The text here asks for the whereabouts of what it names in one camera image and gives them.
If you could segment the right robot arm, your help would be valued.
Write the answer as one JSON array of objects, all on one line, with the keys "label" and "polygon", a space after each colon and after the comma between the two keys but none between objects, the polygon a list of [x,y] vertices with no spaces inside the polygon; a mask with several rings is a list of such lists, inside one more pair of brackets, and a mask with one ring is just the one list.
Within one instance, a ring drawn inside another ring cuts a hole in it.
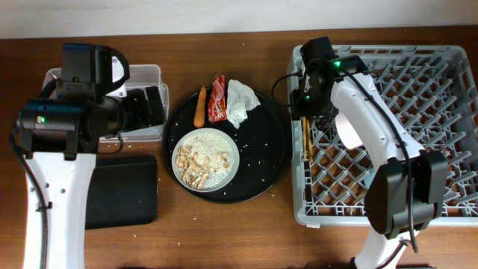
[{"label": "right robot arm", "polygon": [[363,146],[374,177],[364,197],[370,232],[353,268],[395,268],[417,234],[441,216],[448,163],[427,151],[385,104],[358,55],[339,57],[328,37],[294,50],[297,88],[289,93],[293,117],[333,121],[348,149]]}]

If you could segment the round black tray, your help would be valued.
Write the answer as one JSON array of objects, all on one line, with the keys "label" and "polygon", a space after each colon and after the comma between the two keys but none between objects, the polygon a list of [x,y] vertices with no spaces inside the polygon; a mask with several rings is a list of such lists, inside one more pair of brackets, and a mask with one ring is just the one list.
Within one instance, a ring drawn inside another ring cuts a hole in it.
[{"label": "round black tray", "polygon": [[[186,134],[194,131],[193,118],[198,93],[187,97],[172,113],[163,131],[163,157],[173,175],[173,150]],[[212,192],[201,193],[183,187],[202,200],[235,203],[250,200],[276,183],[291,161],[291,127],[276,104],[257,92],[260,105],[247,112],[236,129],[229,121],[205,124],[227,134],[239,149],[239,166],[232,182]]]}]

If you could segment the grey dishwasher rack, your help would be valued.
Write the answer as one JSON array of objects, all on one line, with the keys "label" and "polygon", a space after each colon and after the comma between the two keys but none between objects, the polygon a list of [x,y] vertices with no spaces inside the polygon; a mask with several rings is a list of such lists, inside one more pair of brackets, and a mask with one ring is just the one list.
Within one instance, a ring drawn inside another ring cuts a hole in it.
[{"label": "grey dishwasher rack", "polygon": [[[433,226],[477,224],[477,87],[459,46],[336,45],[358,55],[387,106],[426,149],[441,151],[449,168],[441,216]],[[303,161],[302,124],[292,127],[294,217],[310,228],[365,226],[364,196],[373,165],[363,147],[348,149],[335,125],[311,123],[313,165]]]}]

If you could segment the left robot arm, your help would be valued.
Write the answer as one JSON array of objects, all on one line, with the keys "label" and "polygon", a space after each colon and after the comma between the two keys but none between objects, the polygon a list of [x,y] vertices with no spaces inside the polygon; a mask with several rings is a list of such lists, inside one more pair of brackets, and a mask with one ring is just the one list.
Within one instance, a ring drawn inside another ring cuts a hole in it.
[{"label": "left robot arm", "polygon": [[25,268],[82,268],[87,192],[102,138],[159,126],[156,85],[127,88],[130,65],[107,46],[66,43],[59,78],[19,112],[9,142],[28,180]]}]

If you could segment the orange carrot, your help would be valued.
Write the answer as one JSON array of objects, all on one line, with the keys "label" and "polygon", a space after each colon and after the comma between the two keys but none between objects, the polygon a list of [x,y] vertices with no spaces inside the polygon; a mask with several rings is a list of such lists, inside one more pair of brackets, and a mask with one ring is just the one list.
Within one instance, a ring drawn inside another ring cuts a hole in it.
[{"label": "orange carrot", "polygon": [[196,104],[196,112],[193,119],[193,124],[196,128],[202,128],[205,125],[205,100],[206,87],[202,87],[199,91],[198,100]]}]

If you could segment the white napkin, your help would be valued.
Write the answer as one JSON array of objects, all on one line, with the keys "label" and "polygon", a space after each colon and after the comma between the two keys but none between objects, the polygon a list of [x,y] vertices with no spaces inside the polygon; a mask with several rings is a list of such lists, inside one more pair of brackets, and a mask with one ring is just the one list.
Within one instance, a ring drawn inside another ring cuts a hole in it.
[{"label": "white napkin", "polygon": [[255,109],[261,103],[255,94],[255,91],[239,82],[231,79],[227,88],[226,117],[227,120],[236,128],[248,118],[247,112]]}]

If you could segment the wooden chopstick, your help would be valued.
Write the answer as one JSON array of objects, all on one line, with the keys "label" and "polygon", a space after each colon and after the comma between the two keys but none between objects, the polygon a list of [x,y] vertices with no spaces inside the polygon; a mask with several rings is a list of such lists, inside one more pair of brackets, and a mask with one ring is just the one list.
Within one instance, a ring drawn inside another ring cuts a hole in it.
[{"label": "wooden chopstick", "polygon": [[308,160],[308,152],[307,152],[307,128],[306,128],[306,118],[301,117],[301,124],[302,124],[302,150],[303,150],[303,161]]},{"label": "wooden chopstick", "polygon": [[310,125],[310,122],[309,120],[305,119],[305,127],[306,127],[306,131],[307,131],[307,135],[306,135],[306,140],[307,140],[307,150],[308,150],[308,159],[311,163],[311,165],[313,165],[313,161],[314,161],[314,153],[313,153],[313,148],[312,148],[312,132],[311,132],[311,125]]}]

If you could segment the red snack wrapper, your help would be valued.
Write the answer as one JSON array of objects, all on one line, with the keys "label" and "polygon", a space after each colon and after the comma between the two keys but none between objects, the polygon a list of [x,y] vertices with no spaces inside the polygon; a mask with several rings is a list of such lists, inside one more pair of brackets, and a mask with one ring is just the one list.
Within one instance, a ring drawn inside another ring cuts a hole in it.
[{"label": "red snack wrapper", "polygon": [[208,120],[210,123],[223,121],[227,118],[225,94],[225,76],[217,76],[213,83],[211,97],[208,103]]}]

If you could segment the black rectangular tray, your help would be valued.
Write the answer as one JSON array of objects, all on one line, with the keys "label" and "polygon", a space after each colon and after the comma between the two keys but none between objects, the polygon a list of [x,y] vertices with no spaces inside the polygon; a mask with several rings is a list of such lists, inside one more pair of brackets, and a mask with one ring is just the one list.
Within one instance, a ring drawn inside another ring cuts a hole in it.
[{"label": "black rectangular tray", "polygon": [[87,194],[86,229],[148,224],[158,216],[158,163],[153,155],[100,158]]}]

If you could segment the clear plastic bin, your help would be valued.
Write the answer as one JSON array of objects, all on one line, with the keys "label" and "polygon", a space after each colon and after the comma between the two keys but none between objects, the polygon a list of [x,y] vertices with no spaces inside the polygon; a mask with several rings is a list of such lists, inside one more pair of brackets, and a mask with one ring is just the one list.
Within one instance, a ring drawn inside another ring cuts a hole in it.
[{"label": "clear plastic bin", "polygon": [[[169,89],[161,78],[161,68],[155,64],[135,64],[130,66],[130,79],[118,90],[109,93],[109,96],[126,97],[133,89],[156,86],[161,96],[164,108],[165,120],[169,113]],[[164,123],[159,126],[151,126],[131,132],[122,132],[122,138],[126,143],[159,142],[162,140]]]}]

